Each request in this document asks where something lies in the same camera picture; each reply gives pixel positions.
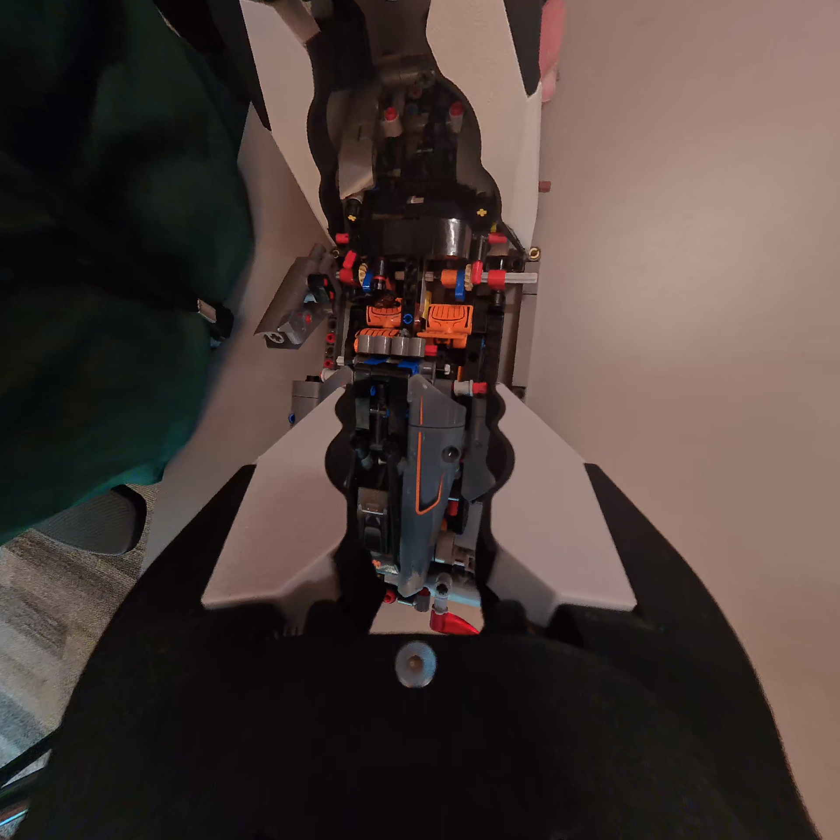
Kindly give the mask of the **black chair base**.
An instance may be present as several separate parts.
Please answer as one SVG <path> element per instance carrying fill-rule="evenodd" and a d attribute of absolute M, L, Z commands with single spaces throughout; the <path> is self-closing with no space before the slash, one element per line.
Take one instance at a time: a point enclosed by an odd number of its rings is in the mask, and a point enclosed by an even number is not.
<path fill-rule="evenodd" d="M 5 829 L 23 818 L 33 798 L 42 769 L 35 765 L 54 746 L 57 731 L 53 731 L 26 748 L 1 768 L 1 828 Z"/>

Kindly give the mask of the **grey black lego car chassis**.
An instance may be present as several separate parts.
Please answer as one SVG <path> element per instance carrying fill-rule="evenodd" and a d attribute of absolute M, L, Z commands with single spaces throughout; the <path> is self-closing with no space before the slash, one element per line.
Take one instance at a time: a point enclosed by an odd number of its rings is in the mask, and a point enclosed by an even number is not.
<path fill-rule="evenodd" d="M 328 322 L 322 374 L 294 385 L 294 398 L 337 402 L 341 448 L 328 457 L 345 482 L 354 467 L 353 369 L 373 360 L 434 366 L 434 378 L 473 380 L 490 388 L 506 379 L 515 345 L 508 294 L 535 267 L 501 219 L 496 187 L 469 164 L 479 162 L 475 114 L 429 51 L 386 55 L 347 94 L 338 149 L 344 231 L 330 252 L 314 246 L 280 286 L 277 316 L 261 331 L 275 349 L 298 349 L 320 319 Z M 385 588 L 374 571 L 374 576 Z"/>

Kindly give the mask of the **grey chair seat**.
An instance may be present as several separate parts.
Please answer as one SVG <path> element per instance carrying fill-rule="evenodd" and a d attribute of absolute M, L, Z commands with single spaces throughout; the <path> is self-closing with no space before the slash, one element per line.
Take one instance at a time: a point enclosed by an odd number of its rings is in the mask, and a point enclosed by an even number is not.
<path fill-rule="evenodd" d="M 109 556 L 134 550 L 148 508 L 139 492 L 116 486 L 35 525 L 33 530 L 67 548 Z"/>

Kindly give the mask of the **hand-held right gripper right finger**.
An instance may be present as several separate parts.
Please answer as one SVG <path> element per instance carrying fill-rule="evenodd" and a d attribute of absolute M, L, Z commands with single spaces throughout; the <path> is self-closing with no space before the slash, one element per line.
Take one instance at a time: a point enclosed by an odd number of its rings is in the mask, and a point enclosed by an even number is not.
<path fill-rule="evenodd" d="M 489 589 L 538 627 L 561 605 L 632 612 L 637 599 L 583 458 L 504 384 L 497 393 L 513 465 L 490 504 Z"/>

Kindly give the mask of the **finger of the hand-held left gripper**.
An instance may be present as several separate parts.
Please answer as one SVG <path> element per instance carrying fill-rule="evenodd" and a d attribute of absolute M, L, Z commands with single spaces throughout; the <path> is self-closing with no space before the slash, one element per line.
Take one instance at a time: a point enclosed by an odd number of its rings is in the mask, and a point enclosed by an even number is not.
<path fill-rule="evenodd" d="M 530 244 L 539 202 L 541 87 L 527 93 L 502 1 L 432 1 L 427 42 L 479 127 L 480 162 L 500 195 L 502 221 Z"/>
<path fill-rule="evenodd" d="M 344 231 L 338 191 L 333 2 L 240 3 L 269 131 L 324 233 Z"/>

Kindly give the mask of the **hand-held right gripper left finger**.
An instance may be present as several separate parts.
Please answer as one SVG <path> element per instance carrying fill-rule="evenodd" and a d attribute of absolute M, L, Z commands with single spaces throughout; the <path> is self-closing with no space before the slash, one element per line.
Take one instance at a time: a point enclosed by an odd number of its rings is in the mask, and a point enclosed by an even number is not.
<path fill-rule="evenodd" d="M 331 482 L 326 458 L 342 424 L 328 395 L 274 443 L 255 472 L 202 596 L 209 610 L 269 604 L 307 615 L 340 597 L 333 556 L 347 530 L 347 500 Z"/>

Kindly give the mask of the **person's green shirt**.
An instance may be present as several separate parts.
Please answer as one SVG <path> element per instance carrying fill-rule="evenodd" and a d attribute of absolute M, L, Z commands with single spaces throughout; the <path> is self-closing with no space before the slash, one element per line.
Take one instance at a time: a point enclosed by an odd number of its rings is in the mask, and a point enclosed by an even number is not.
<path fill-rule="evenodd" d="M 2 543 L 193 434 L 254 239 L 248 104 L 158 2 L 2 2 Z"/>

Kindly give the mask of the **orange-lined grey lego section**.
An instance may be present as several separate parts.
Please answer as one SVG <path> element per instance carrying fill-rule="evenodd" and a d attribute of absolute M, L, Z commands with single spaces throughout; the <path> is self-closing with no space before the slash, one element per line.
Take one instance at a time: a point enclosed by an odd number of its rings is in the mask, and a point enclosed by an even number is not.
<path fill-rule="evenodd" d="M 384 603 L 428 617 L 432 633 L 475 636 L 480 608 L 488 384 L 434 378 L 434 366 L 373 360 L 353 373 L 354 466 L 345 486 Z"/>

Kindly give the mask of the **person's left hand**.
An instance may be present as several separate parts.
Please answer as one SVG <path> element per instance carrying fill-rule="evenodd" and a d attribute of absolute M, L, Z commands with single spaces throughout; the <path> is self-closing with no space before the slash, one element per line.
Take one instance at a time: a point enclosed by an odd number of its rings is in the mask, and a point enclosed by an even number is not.
<path fill-rule="evenodd" d="M 553 97 L 558 78 L 566 9 L 564 1 L 542 3 L 539 32 L 539 74 L 542 105 Z"/>

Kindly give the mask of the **small black object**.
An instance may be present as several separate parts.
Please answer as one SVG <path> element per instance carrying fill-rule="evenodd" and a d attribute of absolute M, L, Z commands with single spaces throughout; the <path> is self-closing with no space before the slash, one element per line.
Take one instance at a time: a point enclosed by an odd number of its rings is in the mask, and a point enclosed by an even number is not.
<path fill-rule="evenodd" d="M 213 304 L 201 298 L 196 301 L 196 313 L 204 320 L 209 330 L 209 340 L 216 348 L 227 341 L 233 331 L 235 318 L 233 313 L 222 304 Z"/>

